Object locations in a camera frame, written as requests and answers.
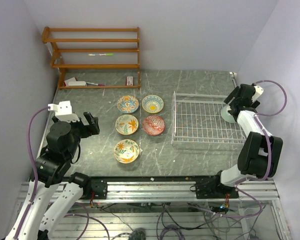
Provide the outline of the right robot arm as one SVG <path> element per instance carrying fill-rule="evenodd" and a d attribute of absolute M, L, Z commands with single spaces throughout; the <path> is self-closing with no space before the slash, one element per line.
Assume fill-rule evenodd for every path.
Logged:
<path fill-rule="evenodd" d="M 259 119 L 258 98 L 263 93 L 264 89 L 257 83 L 241 84 L 224 100 L 222 118 L 228 123 L 237 123 L 246 139 L 234 166 L 216 175 L 204 176 L 190 187 L 197 199 L 236 199 L 239 184 L 265 181 L 275 175 L 283 140 L 270 133 Z"/>

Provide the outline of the yellow sun pattern bowl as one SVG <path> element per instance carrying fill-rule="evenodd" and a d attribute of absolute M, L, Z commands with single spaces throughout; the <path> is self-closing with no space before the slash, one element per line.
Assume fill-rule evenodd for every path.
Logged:
<path fill-rule="evenodd" d="M 159 113 L 164 108 L 164 101 L 158 95 L 147 95 L 141 102 L 142 108 L 150 114 Z"/>

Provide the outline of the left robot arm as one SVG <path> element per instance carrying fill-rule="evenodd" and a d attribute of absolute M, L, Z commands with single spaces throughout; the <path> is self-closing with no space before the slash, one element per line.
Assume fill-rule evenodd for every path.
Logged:
<path fill-rule="evenodd" d="M 73 173 L 61 195 L 54 203 L 51 198 L 65 174 L 75 163 L 75 154 L 81 152 L 81 139 L 100 133 L 98 118 L 84 112 L 88 124 L 76 114 L 63 120 L 55 115 L 46 136 L 47 144 L 37 159 L 32 160 L 28 192 L 20 213 L 5 237 L 7 240 L 48 240 L 62 218 L 79 199 L 95 196 L 92 178 L 80 172 Z"/>

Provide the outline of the light teal ribbed bowl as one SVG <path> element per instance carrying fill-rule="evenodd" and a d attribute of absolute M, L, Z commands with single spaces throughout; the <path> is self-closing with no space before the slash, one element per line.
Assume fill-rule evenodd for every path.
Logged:
<path fill-rule="evenodd" d="M 234 124 L 236 123 L 236 120 L 234 117 L 230 114 L 231 108 L 229 105 L 225 105 L 221 110 L 220 110 L 220 115 L 221 117 L 228 123 Z"/>

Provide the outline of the red geometric pattern bowl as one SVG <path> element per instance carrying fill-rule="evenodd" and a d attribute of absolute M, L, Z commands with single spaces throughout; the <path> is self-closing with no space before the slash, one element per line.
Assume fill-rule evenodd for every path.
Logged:
<path fill-rule="evenodd" d="M 150 115 L 142 122 L 143 130 L 150 136 L 158 136 L 165 130 L 164 120 L 157 115 Z"/>

